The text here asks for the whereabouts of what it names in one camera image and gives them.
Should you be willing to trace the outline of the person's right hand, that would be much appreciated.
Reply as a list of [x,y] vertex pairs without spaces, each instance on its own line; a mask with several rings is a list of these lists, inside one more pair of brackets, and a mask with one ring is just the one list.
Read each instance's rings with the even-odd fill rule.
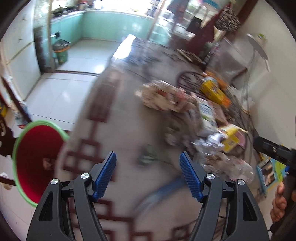
[[285,185],[283,182],[277,186],[275,197],[272,201],[272,209],[270,211],[271,220],[273,222],[278,222],[281,218],[283,218],[285,214],[285,208],[287,206],[287,201],[283,197],[283,191],[285,190]]

